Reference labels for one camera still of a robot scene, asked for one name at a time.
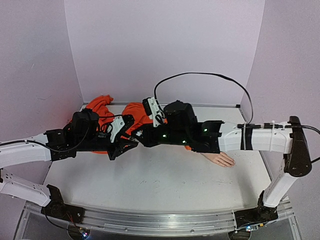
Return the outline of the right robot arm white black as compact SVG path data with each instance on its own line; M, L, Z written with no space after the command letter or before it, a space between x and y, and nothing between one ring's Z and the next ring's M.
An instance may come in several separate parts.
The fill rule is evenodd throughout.
M145 147L188 146L193 152L212 154L228 151L282 153L277 177L261 192L257 206L234 213L237 229L249 230L276 220L283 196L298 178L312 170L304 126L297 116L282 123L199 122L189 103L177 100L160 108L154 98L147 98L142 104L152 123L140 126L132 135Z

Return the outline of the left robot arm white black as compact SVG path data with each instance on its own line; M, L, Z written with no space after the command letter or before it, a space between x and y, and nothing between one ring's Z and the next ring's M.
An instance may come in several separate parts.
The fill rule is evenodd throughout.
M83 109L75 112L71 122L62 129L48 130L26 139L2 142L1 194L37 204L41 207L41 213L47 217L80 224L85 209L65 203L58 187L28 181L9 172L7 167L75 158L78 152L107 152L109 159L113 161L137 146L126 133L135 122L131 114L106 116L108 122L104 126L100 126L100 119L102 117L91 109Z

